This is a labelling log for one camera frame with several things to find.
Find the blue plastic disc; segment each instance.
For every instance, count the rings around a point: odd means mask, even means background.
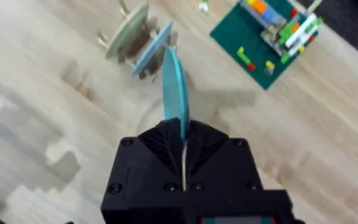
[[[186,77],[172,47],[167,47],[162,65],[162,93],[165,119],[179,118],[180,137],[186,139],[189,127],[189,97]]]

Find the orange lego brick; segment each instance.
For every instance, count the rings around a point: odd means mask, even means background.
[[[256,0],[254,3],[252,3],[251,7],[260,15],[262,15],[266,11],[268,6],[263,1]]]
[[[299,22],[297,22],[294,26],[291,27],[291,34],[294,33],[298,28],[299,28],[300,24]]]

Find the blue lego brick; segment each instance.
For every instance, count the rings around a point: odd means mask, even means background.
[[[275,11],[271,7],[268,7],[266,11],[262,13],[262,18],[264,18],[268,22],[271,22],[274,15]]]

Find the green lego baseplate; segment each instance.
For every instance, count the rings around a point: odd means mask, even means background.
[[[264,0],[269,3],[287,21],[291,20],[291,11],[294,8],[287,0]],[[274,81],[291,65],[298,55],[281,63],[280,56],[267,45],[260,33],[264,28],[238,2],[226,17],[211,31],[210,36],[244,69],[259,85],[267,90]],[[255,65],[251,71],[247,64],[237,55],[237,50],[243,47],[244,53]],[[274,73],[265,72],[266,61],[275,64]]]

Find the white lego brick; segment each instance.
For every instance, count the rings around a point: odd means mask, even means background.
[[[288,51],[288,54],[291,57],[294,56],[297,53],[298,49],[301,46],[303,46],[305,43],[307,43],[307,41],[309,40],[310,36],[312,36],[317,30],[318,30],[318,26],[314,26],[313,29],[311,29],[308,34],[302,33],[302,35],[299,38],[300,41]]]
[[[290,38],[288,38],[288,40],[285,42],[285,45],[287,47],[291,47],[294,42],[303,34],[305,33],[305,30],[309,27],[309,25],[312,23],[312,22],[315,22],[317,20],[317,16],[316,14],[312,14],[310,15],[306,21],[304,21],[302,23],[301,26],[299,26],[299,28],[291,35]]]

